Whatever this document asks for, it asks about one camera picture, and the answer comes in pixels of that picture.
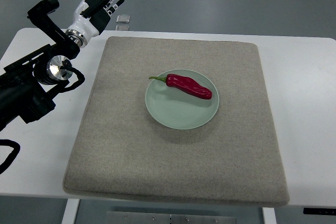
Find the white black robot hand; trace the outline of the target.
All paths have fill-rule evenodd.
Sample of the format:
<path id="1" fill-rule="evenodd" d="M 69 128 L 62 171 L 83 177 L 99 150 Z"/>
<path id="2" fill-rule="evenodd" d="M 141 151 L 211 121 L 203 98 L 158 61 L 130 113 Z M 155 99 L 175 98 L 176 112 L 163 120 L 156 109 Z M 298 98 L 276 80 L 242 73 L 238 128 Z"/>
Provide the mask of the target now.
<path id="1" fill-rule="evenodd" d="M 82 47 L 91 38 L 100 35 L 107 27 L 112 14 L 124 3 L 124 0 L 82 0 L 74 12 L 73 23 L 66 34 L 78 40 Z"/>

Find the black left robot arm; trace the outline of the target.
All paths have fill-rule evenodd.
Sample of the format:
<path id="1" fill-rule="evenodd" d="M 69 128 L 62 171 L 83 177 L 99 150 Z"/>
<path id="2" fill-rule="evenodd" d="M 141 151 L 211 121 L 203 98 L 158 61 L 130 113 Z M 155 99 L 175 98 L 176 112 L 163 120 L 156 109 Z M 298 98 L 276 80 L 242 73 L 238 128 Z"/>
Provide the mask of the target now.
<path id="1" fill-rule="evenodd" d="M 18 116 L 25 123 L 39 120 L 55 108 L 55 96 L 76 89 L 85 80 L 70 62 L 80 52 L 79 46 L 48 17 L 58 7 L 58 0 L 42 0 L 27 13 L 54 44 L 42 46 L 4 68 L 1 129 Z"/>

